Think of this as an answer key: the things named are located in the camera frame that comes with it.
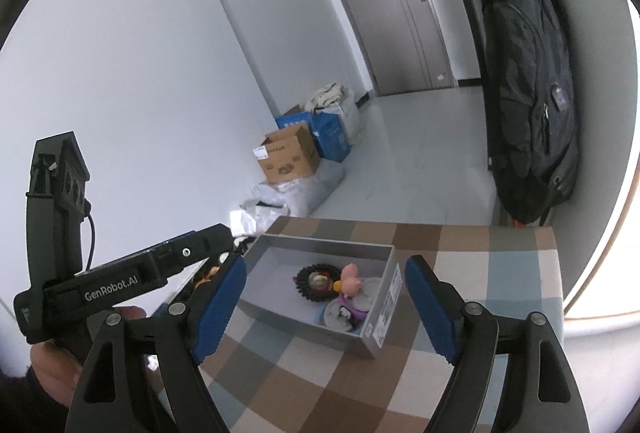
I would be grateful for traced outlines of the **person's left hand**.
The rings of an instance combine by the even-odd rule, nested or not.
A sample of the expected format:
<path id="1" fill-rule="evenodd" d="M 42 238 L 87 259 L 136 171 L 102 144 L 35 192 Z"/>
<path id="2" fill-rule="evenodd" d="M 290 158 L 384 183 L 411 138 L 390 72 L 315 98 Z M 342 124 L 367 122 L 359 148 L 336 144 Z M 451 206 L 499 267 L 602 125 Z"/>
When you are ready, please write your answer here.
<path id="1" fill-rule="evenodd" d="M 81 362 L 53 341 L 33 345 L 30 361 L 40 387 L 58 404 L 70 408 L 82 374 Z"/>

